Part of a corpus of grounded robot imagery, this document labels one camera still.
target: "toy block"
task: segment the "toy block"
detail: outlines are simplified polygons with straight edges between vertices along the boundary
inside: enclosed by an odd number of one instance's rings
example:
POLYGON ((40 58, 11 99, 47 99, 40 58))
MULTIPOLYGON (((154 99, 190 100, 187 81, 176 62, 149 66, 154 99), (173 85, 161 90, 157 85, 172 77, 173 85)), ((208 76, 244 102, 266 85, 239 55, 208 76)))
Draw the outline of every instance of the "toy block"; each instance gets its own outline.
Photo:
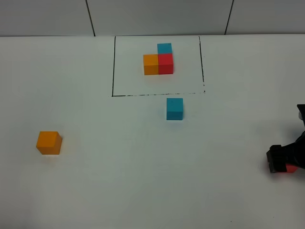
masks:
POLYGON ((62 137, 56 131, 41 131, 36 148, 43 155, 57 155, 61 150, 62 137))
POLYGON ((182 98, 167 98, 166 120, 183 120, 182 98))
POLYGON ((158 54, 173 53, 172 44, 171 43, 157 44, 157 47, 158 47, 158 54))
POLYGON ((173 54, 158 54, 159 74, 173 74, 173 54))
POLYGON ((158 75, 158 55, 149 54, 143 55, 144 75, 158 75))

